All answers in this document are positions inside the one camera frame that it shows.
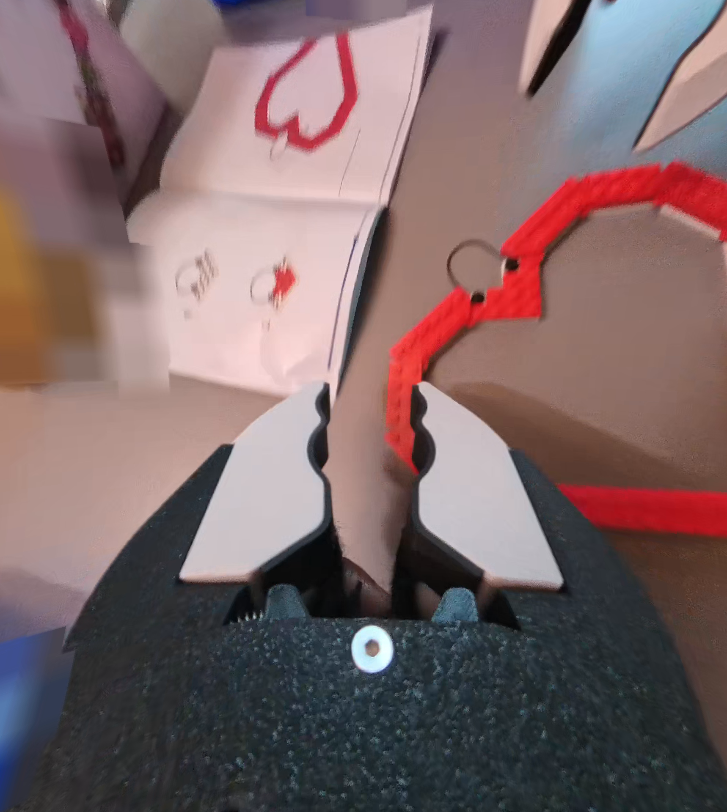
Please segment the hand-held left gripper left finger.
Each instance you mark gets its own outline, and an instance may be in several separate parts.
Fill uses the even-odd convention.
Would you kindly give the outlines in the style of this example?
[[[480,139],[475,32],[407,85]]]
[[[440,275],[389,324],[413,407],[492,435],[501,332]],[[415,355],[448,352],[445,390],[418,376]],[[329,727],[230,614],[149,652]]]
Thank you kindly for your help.
[[[182,564],[182,582],[249,582],[327,526],[319,446],[328,396],[326,382],[310,382],[237,437]]]

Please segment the red brick heart frame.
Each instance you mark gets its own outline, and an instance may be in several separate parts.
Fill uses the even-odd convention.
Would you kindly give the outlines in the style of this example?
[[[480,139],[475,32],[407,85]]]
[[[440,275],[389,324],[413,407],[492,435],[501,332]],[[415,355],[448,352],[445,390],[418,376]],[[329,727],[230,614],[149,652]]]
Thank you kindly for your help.
[[[411,460],[410,399],[430,362],[466,330],[487,321],[542,316],[541,267],[569,228],[598,211],[632,206],[668,208],[710,231],[727,264],[727,182],[672,162],[608,170],[567,180],[519,229],[498,255],[501,284],[452,291],[390,350],[386,442],[417,474]],[[727,492],[643,490],[560,485],[561,492],[600,529],[727,538]]]

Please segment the grey desk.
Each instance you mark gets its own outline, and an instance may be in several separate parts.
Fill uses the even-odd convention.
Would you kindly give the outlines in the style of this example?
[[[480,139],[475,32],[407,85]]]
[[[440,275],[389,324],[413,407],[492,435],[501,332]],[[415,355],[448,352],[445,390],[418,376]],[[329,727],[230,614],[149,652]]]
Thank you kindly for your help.
[[[674,61],[720,2],[592,2],[531,99],[517,93],[529,2],[435,2],[441,31],[368,272],[330,424],[341,539],[390,578],[409,481],[383,441],[389,349],[446,293],[462,239],[496,244],[571,176],[686,160],[727,180],[727,99],[634,154]],[[559,481],[727,489],[722,250],[647,208],[555,249],[546,312],[478,327],[432,382]],[[223,442],[274,404],[173,379],[170,392],[0,390],[0,642],[70,626],[129,537]],[[727,541],[614,534],[676,637],[727,768]]]

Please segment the white instruction booklet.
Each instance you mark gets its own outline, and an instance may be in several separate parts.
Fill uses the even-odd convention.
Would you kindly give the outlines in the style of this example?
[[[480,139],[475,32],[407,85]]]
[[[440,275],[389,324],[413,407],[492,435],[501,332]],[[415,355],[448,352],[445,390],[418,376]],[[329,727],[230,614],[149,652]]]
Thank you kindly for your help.
[[[170,373],[282,398],[324,383],[335,400],[432,9],[213,51],[127,222],[163,288]]]

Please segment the blue plastic bin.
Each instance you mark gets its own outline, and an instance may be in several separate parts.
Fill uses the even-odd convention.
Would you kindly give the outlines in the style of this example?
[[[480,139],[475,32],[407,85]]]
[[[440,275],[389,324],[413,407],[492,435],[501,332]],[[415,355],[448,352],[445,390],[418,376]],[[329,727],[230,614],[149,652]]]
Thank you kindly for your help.
[[[0,644],[0,810],[26,800],[56,734],[74,661],[64,634],[56,628]]]

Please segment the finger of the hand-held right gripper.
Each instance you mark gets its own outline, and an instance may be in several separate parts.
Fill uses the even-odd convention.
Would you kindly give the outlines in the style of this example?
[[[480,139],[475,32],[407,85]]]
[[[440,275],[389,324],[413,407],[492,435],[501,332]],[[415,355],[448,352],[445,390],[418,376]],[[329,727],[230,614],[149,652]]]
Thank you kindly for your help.
[[[520,62],[519,91],[533,96],[576,37],[591,1],[535,1]]]
[[[683,52],[638,133],[642,153],[674,136],[727,96],[727,1]]]

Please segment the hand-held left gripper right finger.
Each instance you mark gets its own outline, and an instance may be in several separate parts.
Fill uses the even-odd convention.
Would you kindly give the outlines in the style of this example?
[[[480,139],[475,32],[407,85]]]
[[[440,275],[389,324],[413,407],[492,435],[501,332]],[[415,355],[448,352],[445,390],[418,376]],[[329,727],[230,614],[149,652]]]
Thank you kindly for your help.
[[[465,585],[557,592],[559,565],[510,447],[427,381],[411,394],[411,520],[443,576]]]

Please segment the heart wreath toy box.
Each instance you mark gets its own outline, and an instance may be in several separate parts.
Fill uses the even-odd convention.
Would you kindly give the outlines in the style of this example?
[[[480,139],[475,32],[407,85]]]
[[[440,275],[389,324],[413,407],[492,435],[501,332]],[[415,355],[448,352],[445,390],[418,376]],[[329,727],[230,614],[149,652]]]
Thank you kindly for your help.
[[[166,99],[107,6],[0,1],[0,107],[97,128],[125,204]]]

